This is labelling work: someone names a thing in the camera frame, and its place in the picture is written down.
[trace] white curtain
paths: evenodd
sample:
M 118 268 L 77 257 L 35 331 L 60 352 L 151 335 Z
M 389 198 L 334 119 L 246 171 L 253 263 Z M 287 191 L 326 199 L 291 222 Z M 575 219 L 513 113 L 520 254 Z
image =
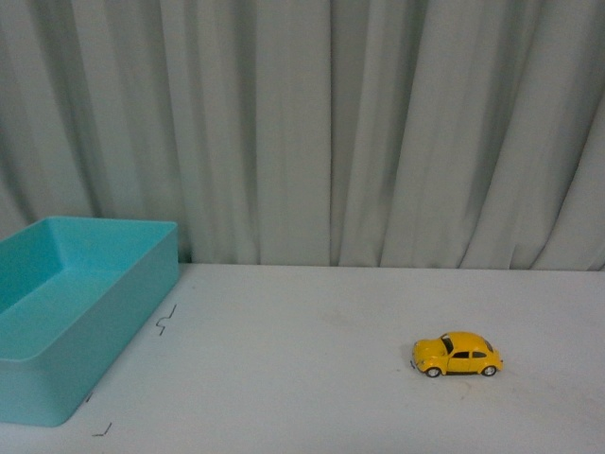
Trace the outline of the white curtain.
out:
M 0 236 L 203 263 L 601 270 L 602 0 L 0 1 Z

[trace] volkswagen beetle model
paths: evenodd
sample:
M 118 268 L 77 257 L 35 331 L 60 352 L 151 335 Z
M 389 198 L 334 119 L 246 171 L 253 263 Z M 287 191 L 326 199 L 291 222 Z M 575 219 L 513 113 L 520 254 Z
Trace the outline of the volkswagen beetle model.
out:
M 452 332 L 433 340 L 418 340 L 414 344 L 412 367 L 437 377 L 441 374 L 495 375 L 504 367 L 500 353 L 481 336 Z

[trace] plastic container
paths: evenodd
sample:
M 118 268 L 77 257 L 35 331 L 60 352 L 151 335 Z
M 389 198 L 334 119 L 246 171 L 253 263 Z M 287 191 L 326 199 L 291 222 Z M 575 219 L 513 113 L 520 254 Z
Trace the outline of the plastic container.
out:
M 47 218 L 0 242 L 0 421 L 67 420 L 179 278 L 173 222 Z

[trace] white table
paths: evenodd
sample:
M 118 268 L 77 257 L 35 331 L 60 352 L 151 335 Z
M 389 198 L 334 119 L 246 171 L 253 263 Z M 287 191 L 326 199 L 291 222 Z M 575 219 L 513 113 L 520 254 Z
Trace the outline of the white table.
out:
M 183 266 L 74 416 L 0 452 L 603 452 L 604 299 L 602 272 Z M 410 367 L 453 330 L 505 370 Z

